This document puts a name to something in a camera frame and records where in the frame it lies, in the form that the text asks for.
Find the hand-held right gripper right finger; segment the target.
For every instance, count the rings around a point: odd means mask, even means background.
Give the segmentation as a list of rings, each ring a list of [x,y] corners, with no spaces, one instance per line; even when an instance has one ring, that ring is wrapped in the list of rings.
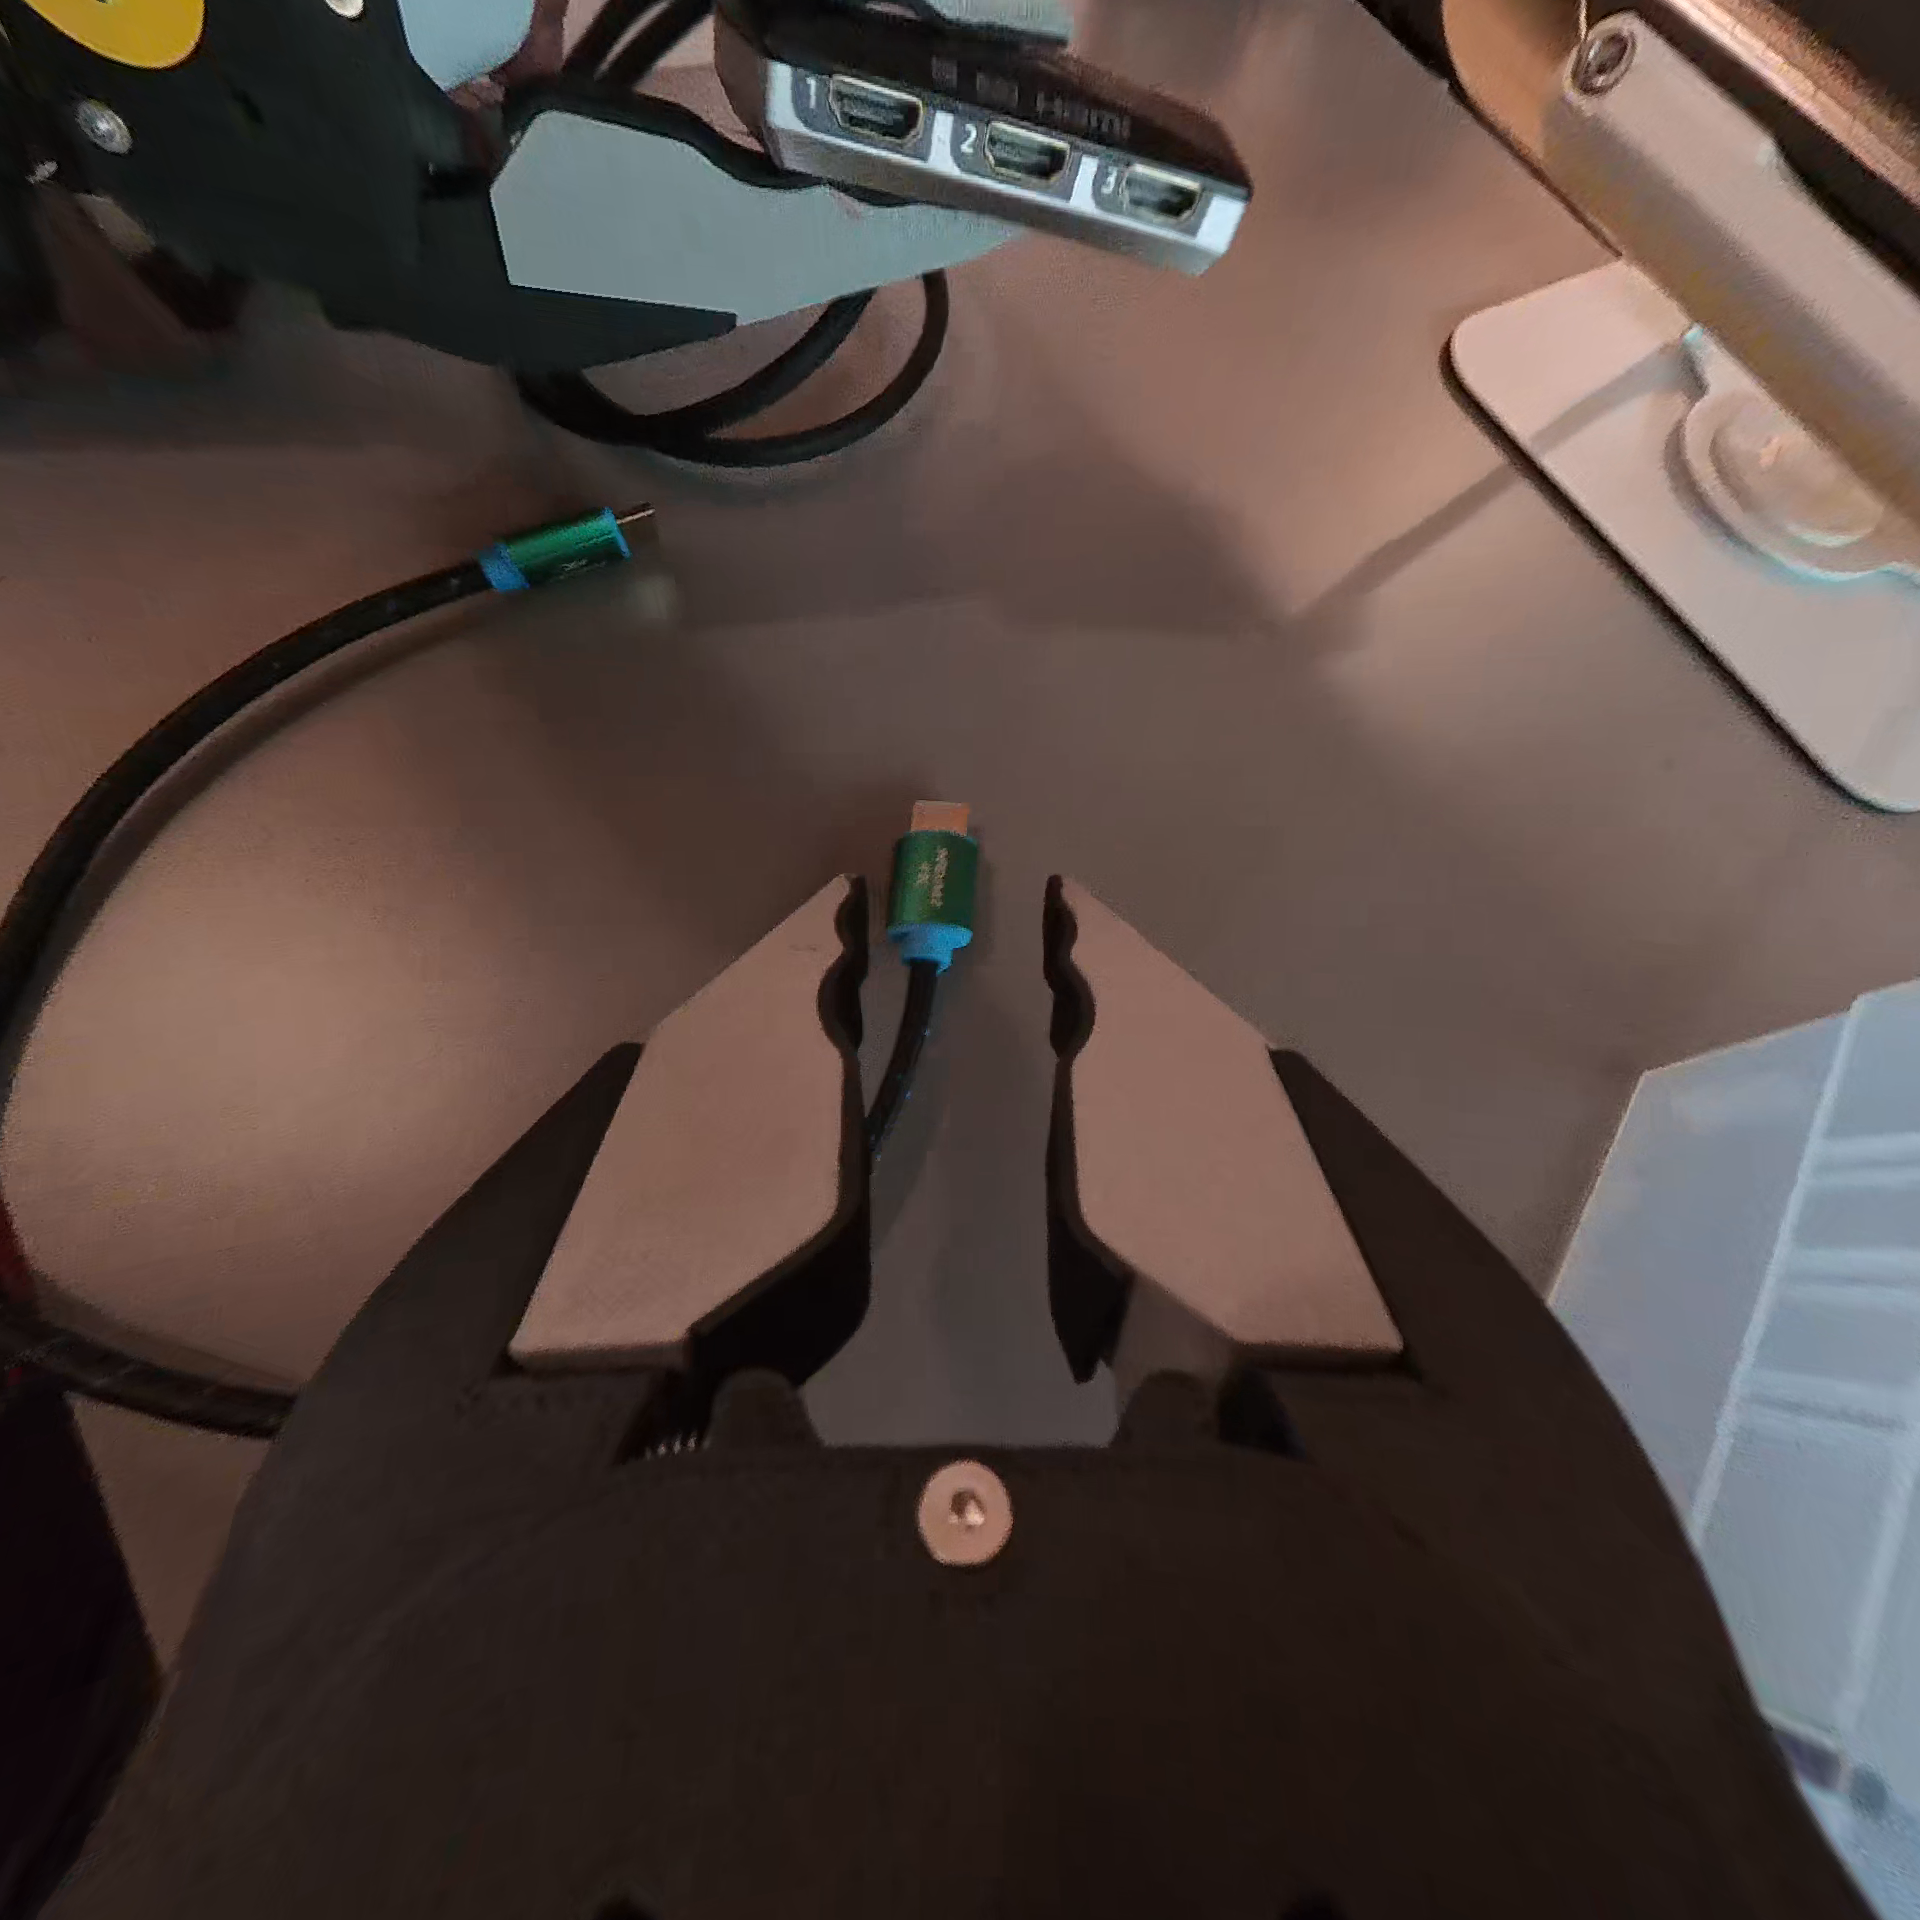
[[[1072,1380],[1409,1356],[1266,1036],[1066,876],[1043,974],[1048,1310]]]

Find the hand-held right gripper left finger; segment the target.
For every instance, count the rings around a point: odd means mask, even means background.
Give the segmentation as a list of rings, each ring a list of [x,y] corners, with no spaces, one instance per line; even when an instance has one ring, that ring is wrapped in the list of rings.
[[[803,1384],[872,1294],[869,889],[837,876],[641,1044],[512,1335],[531,1373]]]

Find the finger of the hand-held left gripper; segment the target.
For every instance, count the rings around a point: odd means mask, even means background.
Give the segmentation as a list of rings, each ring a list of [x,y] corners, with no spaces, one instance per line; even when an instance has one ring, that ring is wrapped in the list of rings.
[[[669,4],[584,4],[577,37],[568,25],[572,8],[568,3],[397,3],[406,52],[442,88],[561,73],[568,57],[594,68],[635,41],[643,25],[665,20]],[[846,3],[838,8],[1037,43],[1067,43],[1072,33],[1072,12],[1058,3]]]
[[[717,81],[528,87],[489,199],[510,284],[780,320],[1025,240],[978,213],[766,174]]]

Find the translucent plastic box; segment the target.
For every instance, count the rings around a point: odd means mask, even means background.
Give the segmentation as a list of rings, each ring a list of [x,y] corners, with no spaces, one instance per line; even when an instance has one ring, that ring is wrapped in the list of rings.
[[[1644,1075],[1550,1305],[1832,1844],[1917,1916],[1917,985]]]

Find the black silver HDMI switch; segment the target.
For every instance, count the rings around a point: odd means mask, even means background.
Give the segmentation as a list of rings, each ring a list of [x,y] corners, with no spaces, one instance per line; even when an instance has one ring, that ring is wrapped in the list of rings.
[[[1256,190],[1204,112],[1067,43],[838,4],[713,14],[728,100],[785,172],[1169,271],[1203,275],[1232,249]]]

